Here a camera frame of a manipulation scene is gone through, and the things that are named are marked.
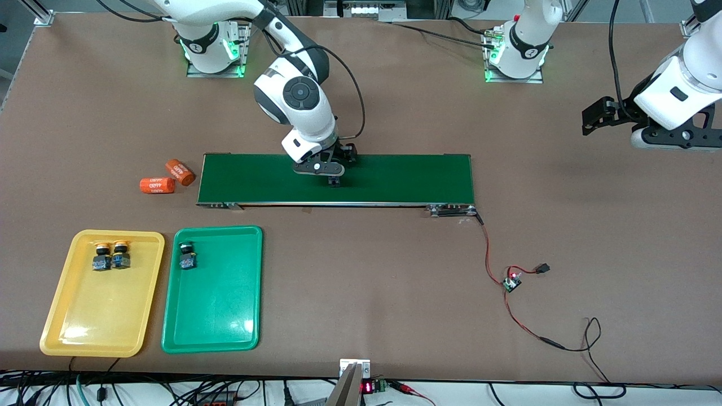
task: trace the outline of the orange cylinder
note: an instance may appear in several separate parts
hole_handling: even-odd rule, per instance
[[[188,186],[196,180],[196,175],[179,160],[169,160],[165,163],[165,169],[183,186]]]
[[[173,193],[175,180],[173,178],[143,178],[140,180],[140,191],[148,194]]]

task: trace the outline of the red wire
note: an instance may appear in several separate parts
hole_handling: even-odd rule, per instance
[[[519,319],[514,316],[514,314],[511,312],[511,307],[509,307],[509,295],[508,292],[504,291],[504,306],[506,306],[506,311],[509,312],[509,316],[511,316],[511,319],[519,326],[521,327],[525,332],[528,332],[532,336],[534,336],[537,339],[541,339],[538,335],[534,334],[530,329],[526,328],[526,326],[519,321]]]
[[[492,278],[492,280],[494,281],[495,284],[497,284],[497,286],[502,286],[501,282],[499,282],[499,280],[496,277],[494,277],[494,274],[492,274],[492,268],[489,265],[489,253],[491,250],[491,240],[489,239],[489,232],[487,231],[487,226],[482,224],[482,230],[484,231],[484,240],[487,242],[487,254],[486,254],[486,257],[484,258],[484,263],[487,268],[487,274],[489,274],[489,277]]]

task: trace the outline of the metal mounting plate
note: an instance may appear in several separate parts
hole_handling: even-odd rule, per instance
[[[357,363],[363,368],[363,379],[371,378],[371,361],[370,360],[357,360],[354,358],[342,358],[339,361],[339,376],[344,374],[349,364]]]

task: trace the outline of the green tray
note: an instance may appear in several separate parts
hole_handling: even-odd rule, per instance
[[[178,244],[198,266],[181,269]],[[255,225],[184,228],[175,234],[161,346],[166,353],[246,351],[258,344],[263,232]]]

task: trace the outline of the yellow tray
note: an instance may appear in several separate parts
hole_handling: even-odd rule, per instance
[[[94,271],[95,243],[127,240],[131,267]],[[45,322],[46,355],[131,357],[143,345],[165,240],[148,231],[83,230],[73,238]]]

